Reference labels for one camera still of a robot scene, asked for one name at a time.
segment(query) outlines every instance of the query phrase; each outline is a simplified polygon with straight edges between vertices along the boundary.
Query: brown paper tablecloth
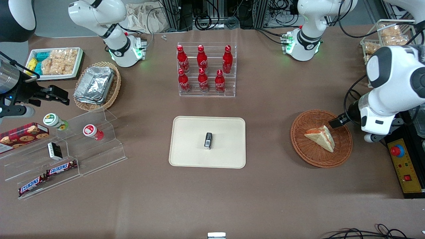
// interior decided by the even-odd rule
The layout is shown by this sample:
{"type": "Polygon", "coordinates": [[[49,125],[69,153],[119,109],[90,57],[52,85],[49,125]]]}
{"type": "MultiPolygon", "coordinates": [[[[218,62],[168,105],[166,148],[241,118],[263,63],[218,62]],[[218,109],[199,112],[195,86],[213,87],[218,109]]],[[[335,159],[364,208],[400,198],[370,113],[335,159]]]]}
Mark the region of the brown paper tablecloth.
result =
{"type": "MultiPolygon", "coordinates": [[[[359,35],[370,27],[347,31],[359,35]]],[[[156,36],[145,61],[119,68],[122,86],[110,111],[118,117],[113,125],[128,159],[28,200],[17,199],[16,184],[0,180],[1,238],[183,239],[224,231],[229,239],[318,239],[341,228],[375,231],[375,223],[421,236],[425,202],[401,199],[388,151],[381,144],[366,143],[360,129],[349,124],[353,153],[337,168],[310,166],[291,145],[289,129],[300,112],[342,112],[346,90],[365,73],[359,39],[330,27],[316,56],[297,62],[254,30],[166,35],[167,41],[156,36]],[[180,98],[179,41],[236,41],[236,98],[180,98]],[[236,170],[171,166],[171,128],[179,115],[245,119],[246,166],[236,170]]],[[[35,37],[30,44],[30,48],[73,46],[86,53],[83,68],[111,61],[100,37],[35,37]]],[[[49,84],[68,90],[72,99],[75,81],[41,83],[49,84]]],[[[362,85],[356,89],[368,91],[362,85]]],[[[41,122],[49,112],[63,119],[84,113],[72,100],[68,107],[42,102],[36,111],[31,119],[5,119],[1,130],[41,122]]]]}

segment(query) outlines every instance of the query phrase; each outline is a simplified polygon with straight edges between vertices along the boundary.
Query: wicker basket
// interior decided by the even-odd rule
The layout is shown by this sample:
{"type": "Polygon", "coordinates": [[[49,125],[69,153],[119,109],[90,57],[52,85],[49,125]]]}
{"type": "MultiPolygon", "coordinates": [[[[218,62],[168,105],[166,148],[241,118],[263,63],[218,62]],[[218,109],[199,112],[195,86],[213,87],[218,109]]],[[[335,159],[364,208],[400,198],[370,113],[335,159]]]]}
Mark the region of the wicker basket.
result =
{"type": "Polygon", "coordinates": [[[347,126],[331,128],[328,124],[328,121],[336,117],[328,111],[311,110],[301,113],[294,120],[291,127],[291,141],[303,160],[320,168],[333,168],[343,164],[350,157],[353,141],[347,126]],[[304,136],[307,130],[323,125],[329,128],[335,141],[333,153],[304,136]]]}
{"type": "MultiPolygon", "coordinates": [[[[116,97],[118,96],[119,88],[121,87],[121,76],[119,75],[119,72],[118,72],[118,69],[116,68],[116,66],[114,66],[112,63],[109,63],[109,62],[99,62],[99,63],[92,64],[89,67],[92,67],[92,66],[109,67],[109,68],[113,69],[113,71],[115,73],[114,76],[113,76],[113,79],[112,79],[113,82],[112,82],[112,84],[111,84],[111,86],[109,88],[108,95],[106,96],[105,103],[103,105],[95,105],[95,104],[89,104],[89,103],[82,103],[82,102],[76,100],[75,97],[74,97],[75,104],[80,109],[87,110],[87,111],[92,111],[92,110],[98,109],[100,107],[103,107],[104,109],[107,109],[107,108],[109,108],[113,104],[113,102],[115,101],[116,97]]],[[[81,81],[84,73],[87,71],[87,69],[85,69],[84,72],[78,78],[78,81],[77,81],[77,84],[75,86],[75,89],[77,89],[77,87],[78,87],[78,85],[79,85],[79,83],[80,83],[80,81],[81,81]]]]}

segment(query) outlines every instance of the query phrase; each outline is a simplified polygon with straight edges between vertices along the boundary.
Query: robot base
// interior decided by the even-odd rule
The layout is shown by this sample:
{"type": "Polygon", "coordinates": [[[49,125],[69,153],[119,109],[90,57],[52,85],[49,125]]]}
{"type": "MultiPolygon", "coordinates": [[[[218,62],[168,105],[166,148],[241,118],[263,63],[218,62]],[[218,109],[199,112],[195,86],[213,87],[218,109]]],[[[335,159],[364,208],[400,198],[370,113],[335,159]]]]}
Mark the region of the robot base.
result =
{"type": "Polygon", "coordinates": [[[146,41],[142,41],[139,37],[132,35],[127,36],[130,39],[130,48],[123,54],[122,57],[114,56],[111,51],[109,53],[112,59],[121,67],[130,67],[140,60],[144,60],[146,56],[146,41]]]}
{"type": "Polygon", "coordinates": [[[320,42],[316,46],[313,44],[308,45],[307,48],[309,48],[309,46],[311,46],[311,48],[310,50],[306,50],[297,38],[299,31],[300,29],[297,28],[287,32],[286,35],[280,38],[280,42],[284,44],[282,45],[282,50],[284,54],[291,55],[295,60],[308,61],[319,51],[320,42]]]}

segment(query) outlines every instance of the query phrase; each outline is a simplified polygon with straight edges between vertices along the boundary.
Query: sandwich slice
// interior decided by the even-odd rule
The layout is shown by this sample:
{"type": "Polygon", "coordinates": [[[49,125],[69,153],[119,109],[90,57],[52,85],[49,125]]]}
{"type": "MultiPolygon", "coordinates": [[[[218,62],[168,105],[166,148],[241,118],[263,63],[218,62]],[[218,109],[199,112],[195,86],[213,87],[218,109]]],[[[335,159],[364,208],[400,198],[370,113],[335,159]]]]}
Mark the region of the sandwich slice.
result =
{"type": "Polygon", "coordinates": [[[316,142],[327,151],[331,153],[334,152],[335,142],[332,138],[331,132],[329,132],[329,129],[326,127],[326,125],[323,125],[320,128],[309,129],[306,131],[304,136],[316,142]]]}

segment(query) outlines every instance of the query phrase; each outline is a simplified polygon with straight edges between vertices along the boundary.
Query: small bottle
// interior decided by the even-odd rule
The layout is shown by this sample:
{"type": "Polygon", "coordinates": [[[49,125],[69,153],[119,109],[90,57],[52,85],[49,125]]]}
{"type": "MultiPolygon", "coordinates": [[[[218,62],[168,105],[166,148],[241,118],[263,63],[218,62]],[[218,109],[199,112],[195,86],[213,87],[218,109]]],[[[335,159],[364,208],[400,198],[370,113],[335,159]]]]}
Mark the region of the small bottle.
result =
{"type": "Polygon", "coordinates": [[[230,45],[227,45],[224,48],[224,55],[223,55],[223,71],[225,74],[230,74],[230,70],[232,69],[233,64],[233,56],[230,52],[232,48],[230,45]]]}
{"type": "Polygon", "coordinates": [[[178,82],[180,85],[180,90],[182,93],[189,93],[191,88],[190,88],[190,84],[189,84],[189,79],[187,78],[187,75],[184,73],[184,70],[182,68],[180,68],[178,70],[179,74],[178,74],[178,82]]]}
{"type": "Polygon", "coordinates": [[[222,70],[217,70],[217,76],[215,77],[215,91],[218,94],[223,94],[225,91],[224,76],[222,70]]]}
{"type": "Polygon", "coordinates": [[[43,123],[58,130],[65,130],[68,128],[68,122],[59,118],[59,116],[54,113],[49,113],[44,116],[43,123]]]}
{"type": "Polygon", "coordinates": [[[208,76],[205,74],[204,68],[199,68],[198,81],[201,92],[207,93],[210,90],[210,87],[208,86],[208,76]]]}
{"type": "Polygon", "coordinates": [[[177,46],[177,60],[180,68],[184,70],[184,72],[189,71],[189,59],[187,58],[186,53],[183,51],[183,46],[177,46]]]}
{"type": "Polygon", "coordinates": [[[94,125],[86,125],[82,130],[82,133],[87,137],[94,138],[95,140],[101,140],[104,136],[103,131],[99,130],[94,125]]]}
{"type": "Polygon", "coordinates": [[[198,60],[198,67],[203,68],[205,70],[205,73],[208,73],[208,58],[204,52],[203,45],[198,46],[198,56],[196,57],[196,59],[198,60]]]}

